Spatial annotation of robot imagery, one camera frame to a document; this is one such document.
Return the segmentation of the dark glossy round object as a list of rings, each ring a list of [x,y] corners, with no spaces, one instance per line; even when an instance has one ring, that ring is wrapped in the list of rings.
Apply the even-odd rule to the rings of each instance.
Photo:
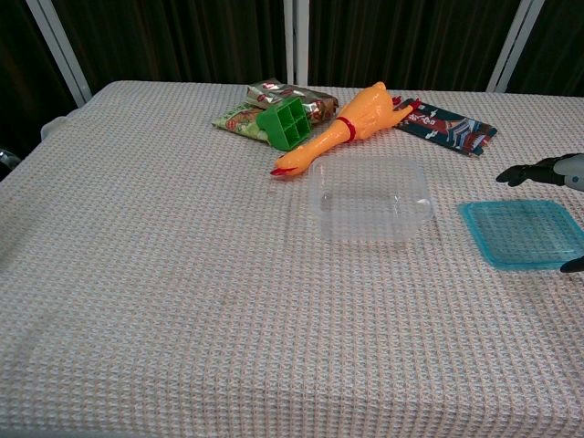
[[[12,172],[22,160],[6,149],[0,148],[0,182]]]

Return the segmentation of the brown silver snack bag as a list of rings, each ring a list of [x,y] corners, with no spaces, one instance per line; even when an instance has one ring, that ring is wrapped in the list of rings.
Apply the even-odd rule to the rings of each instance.
[[[288,98],[299,98],[312,125],[330,120],[336,115],[339,102],[336,97],[314,89],[284,84],[267,79],[247,86],[245,100],[248,104],[267,109]]]

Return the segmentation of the orange rubber chicken toy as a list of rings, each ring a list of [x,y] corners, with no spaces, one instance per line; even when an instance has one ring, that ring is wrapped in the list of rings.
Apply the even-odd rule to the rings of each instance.
[[[316,158],[334,147],[366,140],[380,130],[392,128],[421,104],[415,99],[402,109],[395,109],[400,102],[391,96],[383,82],[362,89],[323,133],[278,158],[270,174],[278,177],[300,175]]]

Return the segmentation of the green snack bag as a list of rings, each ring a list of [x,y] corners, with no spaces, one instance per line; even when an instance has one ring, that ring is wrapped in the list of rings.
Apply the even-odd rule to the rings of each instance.
[[[269,143],[266,132],[259,128],[257,116],[265,110],[248,103],[241,103],[212,121],[218,129],[247,137],[252,140]]]

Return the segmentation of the white upright frame post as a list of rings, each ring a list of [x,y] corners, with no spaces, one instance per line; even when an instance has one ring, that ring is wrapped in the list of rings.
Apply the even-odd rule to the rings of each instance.
[[[308,85],[309,0],[283,0],[286,42],[286,83]]]

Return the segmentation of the light blue plastic lid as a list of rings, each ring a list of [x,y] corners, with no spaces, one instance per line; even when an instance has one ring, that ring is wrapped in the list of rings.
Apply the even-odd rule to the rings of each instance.
[[[459,206],[485,261],[500,270],[558,269],[584,256],[584,229],[562,205],[546,200]]]

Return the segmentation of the dark pleated curtain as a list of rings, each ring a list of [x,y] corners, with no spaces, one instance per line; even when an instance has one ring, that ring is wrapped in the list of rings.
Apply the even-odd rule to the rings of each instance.
[[[521,0],[308,0],[308,83],[483,91]],[[285,80],[284,0],[52,0],[91,92]],[[544,0],[512,93],[584,97],[584,0]],[[76,106],[26,0],[0,0],[0,148]]]

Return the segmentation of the dark blue snack packet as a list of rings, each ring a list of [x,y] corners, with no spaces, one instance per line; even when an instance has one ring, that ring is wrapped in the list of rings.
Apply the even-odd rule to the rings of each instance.
[[[396,128],[465,156],[480,156],[497,134],[492,125],[425,102]]]

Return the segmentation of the clear plastic container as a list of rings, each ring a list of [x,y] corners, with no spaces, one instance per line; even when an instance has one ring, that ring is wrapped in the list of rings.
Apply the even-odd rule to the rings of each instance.
[[[404,242],[433,217],[422,168],[403,158],[321,156],[308,187],[318,228],[332,242]]]

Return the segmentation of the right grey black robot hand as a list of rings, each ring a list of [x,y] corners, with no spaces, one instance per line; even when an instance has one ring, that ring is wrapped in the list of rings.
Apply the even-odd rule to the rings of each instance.
[[[495,180],[516,187],[525,181],[566,186],[584,193],[584,153],[569,153],[558,157],[548,157],[534,164],[514,165]]]

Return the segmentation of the white slanted frame post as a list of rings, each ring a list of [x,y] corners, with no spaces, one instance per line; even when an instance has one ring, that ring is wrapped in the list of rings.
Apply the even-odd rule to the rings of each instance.
[[[485,91],[505,93],[546,0],[521,0]]]
[[[88,81],[52,0],[26,0],[61,76],[79,108],[92,99]]]

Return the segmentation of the green plastic grid tray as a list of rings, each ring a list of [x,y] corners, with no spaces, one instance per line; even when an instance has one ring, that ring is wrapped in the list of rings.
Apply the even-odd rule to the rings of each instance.
[[[283,152],[294,150],[311,134],[311,125],[300,98],[287,98],[270,106],[256,117],[268,143]]]

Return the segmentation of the beige waffle-weave tablecloth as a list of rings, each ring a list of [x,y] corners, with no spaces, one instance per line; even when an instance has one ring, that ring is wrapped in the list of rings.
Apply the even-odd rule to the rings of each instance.
[[[237,85],[117,81],[0,182],[0,437],[584,438],[584,274],[488,265],[458,212],[584,193],[505,168],[584,151],[584,98],[421,91],[497,128],[478,158],[398,130],[434,216],[328,242],[309,180],[215,129]]]

